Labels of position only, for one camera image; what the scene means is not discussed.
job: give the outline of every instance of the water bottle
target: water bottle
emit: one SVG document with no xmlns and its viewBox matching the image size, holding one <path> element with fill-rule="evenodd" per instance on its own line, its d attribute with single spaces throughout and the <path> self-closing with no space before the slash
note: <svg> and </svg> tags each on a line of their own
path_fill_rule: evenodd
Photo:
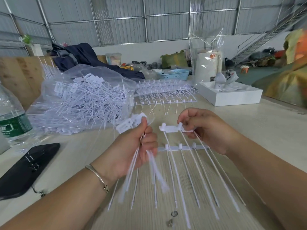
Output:
<svg viewBox="0 0 307 230">
<path fill-rule="evenodd" d="M 17 151 L 29 150 L 40 142 L 19 100 L 1 83 L 0 130 Z"/>
</svg>

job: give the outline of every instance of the metal staircase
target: metal staircase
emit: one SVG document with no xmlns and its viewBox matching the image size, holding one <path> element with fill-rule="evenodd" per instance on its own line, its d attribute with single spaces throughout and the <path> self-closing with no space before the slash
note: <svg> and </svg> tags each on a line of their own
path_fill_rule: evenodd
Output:
<svg viewBox="0 0 307 230">
<path fill-rule="evenodd" d="M 260 34 L 259 33 L 260 30 L 256 32 L 255 34 L 253 34 L 250 38 L 248 38 L 247 40 L 245 40 L 243 43 L 241 43 L 238 46 L 237 55 L 234 58 L 232 58 L 232 61 L 235 61 L 235 66 L 241 63 L 242 61 L 244 61 L 248 56 L 250 56 L 253 52 L 255 52 L 259 47 L 263 46 L 265 43 L 267 43 L 269 40 L 274 38 L 279 33 L 284 32 L 287 29 L 289 29 L 291 26 L 293 26 L 295 23 L 303 19 L 305 16 L 307 16 L 307 2 L 303 3 L 302 5 L 297 7 L 294 12 L 288 14 L 286 17 L 281 19 L 275 25 L 275 27 L 272 30 L 268 31 L 265 35 L 258 36 L 260 38 L 242 46 L 250 38 L 252 38 L 256 34 Z"/>
</svg>

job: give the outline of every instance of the metal wall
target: metal wall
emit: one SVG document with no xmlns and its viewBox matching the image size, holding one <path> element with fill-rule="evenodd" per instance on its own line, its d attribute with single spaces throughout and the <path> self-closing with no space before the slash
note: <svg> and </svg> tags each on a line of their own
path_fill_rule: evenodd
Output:
<svg viewBox="0 0 307 230">
<path fill-rule="evenodd" d="M 224 35 L 265 32 L 304 0 L 0 0 L 0 55 L 24 54 L 33 42 L 106 46 L 188 39 L 189 31 L 223 28 Z"/>
</svg>

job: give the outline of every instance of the blue plastic basket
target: blue plastic basket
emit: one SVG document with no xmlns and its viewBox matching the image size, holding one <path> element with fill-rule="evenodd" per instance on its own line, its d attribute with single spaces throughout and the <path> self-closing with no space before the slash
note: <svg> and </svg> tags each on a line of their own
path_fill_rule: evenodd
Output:
<svg viewBox="0 0 307 230">
<path fill-rule="evenodd" d="M 172 73 L 159 72 L 160 79 L 180 79 L 186 80 L 189 76 L 190 70 L 188 69 L 172 69 Z"/>
</svg>

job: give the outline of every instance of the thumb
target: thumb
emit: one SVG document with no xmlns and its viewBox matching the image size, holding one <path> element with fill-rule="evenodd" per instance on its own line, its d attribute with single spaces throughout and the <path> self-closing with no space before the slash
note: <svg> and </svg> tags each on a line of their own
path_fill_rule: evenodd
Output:
<svg viewBox="0 0 307 230">
<path fill-rule="evenodd" d="M 147 119 L 146 117 L 142 117 L 141 123 L 135 129 L 133 129 L 132 132 L 136 137 L 139 138 L 143 135 L 146 128 L 147 128 Z"/>
<path fill-rule="evenodd" d="M 205 120 L 202 116 L 190 117 L 187 120 L 187 125 L 183 126 L 186 131 L 193 130 L 195 127 L 204 127 Z"/>
</svg>

